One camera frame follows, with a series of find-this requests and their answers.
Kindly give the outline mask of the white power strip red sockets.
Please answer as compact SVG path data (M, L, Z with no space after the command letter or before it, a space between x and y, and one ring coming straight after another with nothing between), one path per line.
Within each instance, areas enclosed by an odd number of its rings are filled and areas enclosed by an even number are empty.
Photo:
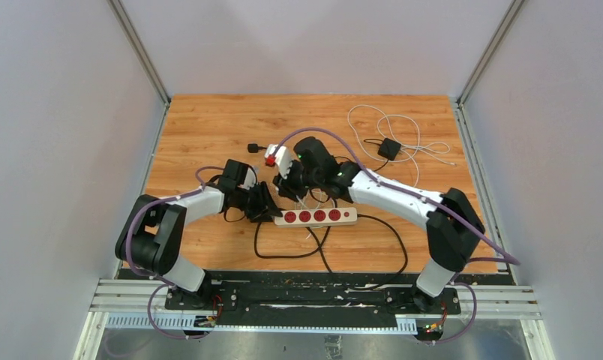
M281 217L274 218L274 224L288 228L346 226L355 224L358 215L353 207L286 210Z

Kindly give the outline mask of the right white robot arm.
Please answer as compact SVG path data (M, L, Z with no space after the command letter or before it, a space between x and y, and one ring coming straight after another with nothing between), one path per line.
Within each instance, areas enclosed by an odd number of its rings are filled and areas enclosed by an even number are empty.
M333 199L373 206L422 228L430 259L408 297L422 313L440 306L444 288L464 270L485 234L463 191L453 187L445 193L419 190L378 175L355 159L338 161L314 136L300 140L292 151L269 145L265 163L277 168L273 182L282 197L297 200L318 188Z

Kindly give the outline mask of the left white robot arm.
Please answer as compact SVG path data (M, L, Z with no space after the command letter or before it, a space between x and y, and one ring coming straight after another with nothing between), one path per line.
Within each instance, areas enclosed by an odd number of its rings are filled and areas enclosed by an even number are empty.
M206 309L213 300L213 289L206 284L210 275L180 254L182 236L187 225L230 208L257 223L282 215L255 169L228 160L210 181L200 181L187 193L139 196L115 243L115 256L137 275L154 276L183 290L192 308Z

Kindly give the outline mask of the black power adapter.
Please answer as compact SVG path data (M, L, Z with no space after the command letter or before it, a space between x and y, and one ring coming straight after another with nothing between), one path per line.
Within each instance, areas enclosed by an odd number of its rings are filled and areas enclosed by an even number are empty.
M402 145L393 139L385 138L379 144L377 154L388 161L394 161L401 151Z

